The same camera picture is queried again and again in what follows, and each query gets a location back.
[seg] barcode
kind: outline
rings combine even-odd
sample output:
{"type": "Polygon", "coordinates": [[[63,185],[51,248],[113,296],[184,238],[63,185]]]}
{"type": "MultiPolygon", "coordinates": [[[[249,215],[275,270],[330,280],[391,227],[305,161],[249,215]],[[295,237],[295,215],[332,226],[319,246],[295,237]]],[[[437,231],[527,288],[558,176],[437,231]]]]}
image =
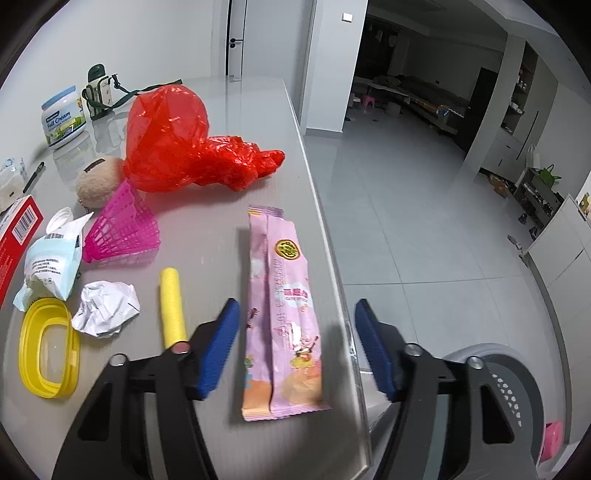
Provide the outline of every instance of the barcode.
{"type": "Polygon", "coordinates": [[[15,227],[12,229],[12,234],[14,238],[17,239],[18,243],[21,245],[27,238],[27,235],[31,232],[33,225],[37,221],[37,215],[33,211],[33,207],[30,205],[27,209],[22,213],[21,219],[17,222],[15,227]]]}

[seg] yellow plastic ring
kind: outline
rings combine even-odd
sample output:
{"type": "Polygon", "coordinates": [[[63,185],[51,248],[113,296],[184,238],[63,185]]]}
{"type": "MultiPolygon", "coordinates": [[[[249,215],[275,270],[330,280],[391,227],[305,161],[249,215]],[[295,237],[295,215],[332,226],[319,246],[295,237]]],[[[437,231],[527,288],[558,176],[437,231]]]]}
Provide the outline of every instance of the yellow plastic ring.
{"type": "Polygon", "coordinates": [[[25,314],[18,345],[18,370],[22,383],[35,395],[57,398],[70,395],[78,383],[80,368],[80,338],[72,327],[72,316],[66,304],[58,299],[37,300],[25,314]],[[43,332],[50,326],[65,326],[66,354],[60,383],[43,378],[40,351],[43,332]]]}

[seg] white cabinet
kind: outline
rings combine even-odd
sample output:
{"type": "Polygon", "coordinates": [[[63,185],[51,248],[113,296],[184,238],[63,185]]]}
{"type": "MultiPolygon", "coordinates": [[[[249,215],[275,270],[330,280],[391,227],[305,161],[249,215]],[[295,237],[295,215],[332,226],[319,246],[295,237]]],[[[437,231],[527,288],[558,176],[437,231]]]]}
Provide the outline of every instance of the white cabinet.
{"type": "Polygon", "coordinates": [[[509,135],[502,128],[498,129],[482,163],[482,168],[516,182],[525,168],[524,162],[517,160],[521,146],[522,144],[513,135],[509,135]]]}
{"type": "Polygon", "coordinates": [[[574,200],[567,198],[527,251],[546,286],[579,256],[587,243],[583,243],[583,239],[587,235],[591,236],[591,226],[579,216],[578,211],[574,200]],[[575,227],[573,220],[577,218],[581,221],[574,222],[575,227]]]}
{"type": "MultiPolygon", "coordinates": [[[[554,310],[560,324],[568,324],[591,304],[591,260],[586,251],[579,256],[548,286],[554,310]]],[[[587,337],[591,340],[591,323],[587,337]]]]}
{"type": "Polygon", "coordinates": [[[591,421],[591,224],[569,195],[540,236],[527,250],[548,293],[548,309],[556,313],[555,329],[564,341],[571,411],[569,442],[580,440],[591,421]]]}

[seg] beige plush ball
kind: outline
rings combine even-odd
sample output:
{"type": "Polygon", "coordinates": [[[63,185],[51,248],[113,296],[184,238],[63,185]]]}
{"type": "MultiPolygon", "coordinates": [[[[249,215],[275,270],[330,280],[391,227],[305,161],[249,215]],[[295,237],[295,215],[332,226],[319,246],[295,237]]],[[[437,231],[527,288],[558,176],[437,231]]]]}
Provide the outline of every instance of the beige plush ball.
{"type": "Polygon", "coordinates": [[[108,155],[98,158],[78,174],[76,193],[87,209],[103,208],[123,181],[123,160],[108,155]]]}

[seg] yellow foam stick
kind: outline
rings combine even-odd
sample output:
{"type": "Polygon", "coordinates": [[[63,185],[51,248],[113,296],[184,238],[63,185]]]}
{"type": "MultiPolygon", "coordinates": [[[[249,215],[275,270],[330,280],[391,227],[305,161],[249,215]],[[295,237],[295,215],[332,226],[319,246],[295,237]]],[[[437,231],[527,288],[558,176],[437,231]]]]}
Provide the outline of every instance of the yellow foam stick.
{"type": "Polygon", "coordinates": [[[169,348],[177,342],[186,342],[180,277],[175,268],[165,268],[160,272],[160,311],[164,346],[169,348]]]}

